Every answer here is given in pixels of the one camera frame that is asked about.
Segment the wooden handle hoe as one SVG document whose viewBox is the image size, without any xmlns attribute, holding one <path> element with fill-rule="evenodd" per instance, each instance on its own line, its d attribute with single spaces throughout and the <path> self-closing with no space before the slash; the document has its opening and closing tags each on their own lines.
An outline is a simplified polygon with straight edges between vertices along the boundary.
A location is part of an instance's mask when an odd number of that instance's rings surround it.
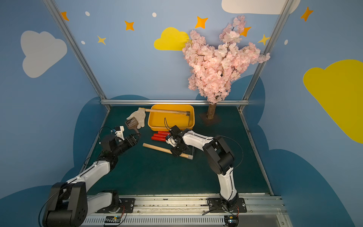
<svg viewBox="0 0 363 227">
<path fill-rule="evenodd" d="M 190 111 L 163 110 L 163 109 L 146 109 L 149 112 L 148 125 L 150 127 L 162 127 L 164 123 L 171 122 L 174 125 L 188 127 L 191 122 Z"/>
<path fill-rule="evenodd" d="M 171 150 L 166 149 L 166 148 L 154 146 L 154 145 L 147 144 L 147 143 L 143 143 L 142 145 L 143 145 L 143 147 L 146 147 L 146 148 L 150 148 L 150 149 L 153 149 L 153 150 L 157 150 L 157 151 L 161 151 L 161 152 L 164 152 L 164 153 L 168 153 L 168 154 L 173 155 L 173 153 L 171 152 Z M 180 157 L 193 160 L 193 155 L 189 155 L 189 154 L 182 153 L 180 155 Z"/>
</svg>

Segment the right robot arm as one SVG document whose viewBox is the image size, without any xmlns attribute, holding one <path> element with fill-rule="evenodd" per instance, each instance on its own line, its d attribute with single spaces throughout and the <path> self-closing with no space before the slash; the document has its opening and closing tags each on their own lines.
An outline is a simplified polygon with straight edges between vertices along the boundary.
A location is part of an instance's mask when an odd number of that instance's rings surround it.
<svg viewBox="0 0 363 227">
<path fill-rule="evenodd" d="M 172 146 L 174 156 L 184 154 L 190 146 L 204 152 L 210 168 L 217 174 L 222 205 L 226 210 L 235 206 L 239 199 L 233 178 L 235 156 L 225 140 L 221 136 L 208 137 L 189 129 L 183 131 L 176 125 L 169 132 L 165 139 Z"/>
</svg>

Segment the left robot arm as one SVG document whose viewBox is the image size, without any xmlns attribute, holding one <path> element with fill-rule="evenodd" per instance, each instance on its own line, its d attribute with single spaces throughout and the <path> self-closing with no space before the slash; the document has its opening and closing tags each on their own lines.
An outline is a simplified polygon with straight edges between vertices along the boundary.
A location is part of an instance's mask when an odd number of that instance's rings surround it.
<svg viewBox="0 0 363 227">
<path fill-rule="evenodd" d="M 141 134 L 139 132 L 120 138 L 107 135 L 101 145 L 103 150 L 97 160 L 76 177 L 52 186 L 50 195 L 38 215 L 41 227 L 79 227 L 86 217 L 98 211 L 110 213 L 125 212 L 116 190 L 103 191 L 89 196 L 87 192 L 103 176 L 117 165 L 118 157 L 134 147 Z"/>
</svg>

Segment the yellow plastic storage box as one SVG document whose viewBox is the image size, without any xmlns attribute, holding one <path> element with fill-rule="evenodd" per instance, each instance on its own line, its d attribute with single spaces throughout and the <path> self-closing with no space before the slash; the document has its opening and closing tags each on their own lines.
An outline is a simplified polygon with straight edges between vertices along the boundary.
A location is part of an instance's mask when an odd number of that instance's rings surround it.
<svg viewBox="0 0 363 227">
<path fill-rule="evenodd" d="M 191 105 L 156 104 L 146 112 L 149 112 L 148 126 L 153 131 L 169 131 L 175 125 L 181 130 L 192 130 L 195 126 L 195 111 Z"/>
</svg>

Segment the small brown slotted scoop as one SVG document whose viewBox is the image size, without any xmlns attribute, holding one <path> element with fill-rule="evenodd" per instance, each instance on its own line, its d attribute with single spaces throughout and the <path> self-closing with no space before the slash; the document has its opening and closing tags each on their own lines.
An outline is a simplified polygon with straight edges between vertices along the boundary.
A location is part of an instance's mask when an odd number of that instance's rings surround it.
<svg viewBox="0 0 363 227">
<path fill-rule="evenodd" d="M 129 130 L 134 130 L 138 135 L 140 135 L 140 132 L 138 131 L 138 128 L 137 128 L 138 124 L 139 124 L 139 122 L 135 117 L 132 117 L 125 121 L 125 125 L 127 126 L 127 128 Z"/>
</svg>

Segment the white knitted work glove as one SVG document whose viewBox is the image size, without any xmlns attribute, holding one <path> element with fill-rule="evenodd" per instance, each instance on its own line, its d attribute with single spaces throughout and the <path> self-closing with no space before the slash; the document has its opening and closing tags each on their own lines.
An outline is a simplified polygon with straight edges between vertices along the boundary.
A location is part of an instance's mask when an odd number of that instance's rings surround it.
<svg viewBox="0 0 363 227">
<path fill-rule="evenodd" d="M 137 129 L 141 129 L 145 126 L 146 110 L 144 108 L 139 107 L 137 111 L 127 117 L 127 120 L 130 120 L 133 117 L 135 117 L 138 122 Z"/>
</svg>

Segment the pink blossom artificial tree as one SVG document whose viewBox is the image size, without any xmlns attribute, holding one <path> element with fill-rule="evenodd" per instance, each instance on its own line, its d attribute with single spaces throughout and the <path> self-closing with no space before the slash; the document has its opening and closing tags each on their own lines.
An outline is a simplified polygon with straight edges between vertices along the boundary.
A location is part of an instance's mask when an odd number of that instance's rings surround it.
<svg viewBox="0 0 363 227">
<path fill-rule="evenodd" d="M 198 90 L 209 103 L 208 111 L 200 117 L 206 125 L 216 123 L 216 105 L 224 101 L 231 92 L 232 83 L 247 71 L 250 65 L 264 63 L 270 54 L 263 54 L 253 43 L 239 48 L 241 34 L 246 28 L 244 15 L 233 19 L 219 35 L 218 47 L 208 45 L 205 37 L 196 30 L 190 32 L 190 40 L 182 49 L 186 62 L 191 67 L 189 89 Z"/>
</svg>

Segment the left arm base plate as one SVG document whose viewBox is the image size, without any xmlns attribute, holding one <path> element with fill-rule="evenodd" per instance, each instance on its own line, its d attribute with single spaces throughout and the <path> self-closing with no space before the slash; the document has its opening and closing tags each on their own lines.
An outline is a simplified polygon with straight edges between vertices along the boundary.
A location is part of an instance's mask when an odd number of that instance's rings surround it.
<svg viewBox="0 0 363 227">
<path fill-rule="evenodd" d="M 134 207 L 135 198 L 119 198 L 118 204 L 102 208 L 96 211 L 96 213 L 133 213 Z"/>
</svg>

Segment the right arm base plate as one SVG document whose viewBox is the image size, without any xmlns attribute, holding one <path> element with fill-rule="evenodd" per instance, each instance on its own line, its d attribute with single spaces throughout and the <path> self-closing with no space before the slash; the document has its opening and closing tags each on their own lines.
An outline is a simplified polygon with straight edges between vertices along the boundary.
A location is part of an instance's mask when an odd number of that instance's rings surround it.
<svg viewBox="0 0 363 227">
<path fill-rule="evenodd" d="M 244 198 L 238 198 L 236 203 L 229 204 L 223 201 L 221 198 L 209 197 L 207 198 L 207 205 L 209 207 L 210 213 L 246 213 L 247 205 Z"/>
</svg>

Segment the aluminium front rail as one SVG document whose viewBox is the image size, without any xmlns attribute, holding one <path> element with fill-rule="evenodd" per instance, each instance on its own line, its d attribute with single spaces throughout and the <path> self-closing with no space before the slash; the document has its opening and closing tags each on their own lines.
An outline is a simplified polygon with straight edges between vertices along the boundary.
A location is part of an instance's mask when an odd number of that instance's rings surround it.
<svg viewBox="0 0 363 227">
<path fill-rule="evenodd" d="M 94 213 L 83 227 L 291 227 L 283 199 L 269 194 L 239 194 L 246 213 L 210 213 L 207 198 L 217 194 L 122 195 L 135 198 L 133 213 Z"/>
</svg>

